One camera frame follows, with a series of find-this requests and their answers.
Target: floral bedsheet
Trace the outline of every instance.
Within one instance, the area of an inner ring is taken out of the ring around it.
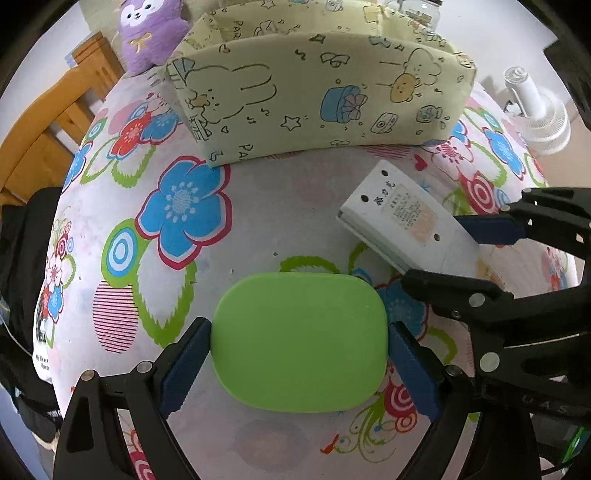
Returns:
[[[63,412],[80,374],[127,372],[155,359],[224,292],[265,271],[357,275],[445,363],[473,372],[467,331],[401,289],[400,275],[335,221],[339,206],[386,158],[454,214],[494,213],[544,176],[515,128],[476,85],[449,141],[273,155],[211,170],[163,100],[154,73],[109,94],[63,188],[35,322],[35,361]],[[490,278],[526,296],[576,283],[573,259],[532,241],[496,248]],[[339,358],[318,368],[339,368]],[[121,413],[140,478],[150,467]],[[448,470],[455,478],[476,418]],[[207,360],[169,419],[207,479],[396,478],[429,426],[396,370],[351,411],[281,414],[232,398]]]

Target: stuffed animal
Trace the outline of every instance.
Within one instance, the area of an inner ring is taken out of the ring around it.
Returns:
[[[164,65],[190,29],[181,0],[124,0],[119,16],[122,53],[129,75]]]

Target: label on box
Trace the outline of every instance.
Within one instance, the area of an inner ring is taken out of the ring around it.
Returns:
[[[404,185],[396,186],[386,202],[385,210],[417,242],[424,245],[433,234],[437,216]]]

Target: wooden headboard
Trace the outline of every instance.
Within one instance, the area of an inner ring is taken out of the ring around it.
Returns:
[[[73,154],[48,130],[50,124],[80,144],[94,117],[81,97],[93,90],[104,101],[124,73],[101,33],[72,56],[78,66],[25,110],[0,146],[0,206],[23,205],[37,190],[63,185]]]

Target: green plastic box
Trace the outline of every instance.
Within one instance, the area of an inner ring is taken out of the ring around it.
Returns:
[[[386,312],[356,277],[254,275],[220,301],[211,350],[221,384],[249,406],[347,410],[370,398],[384,377]]]

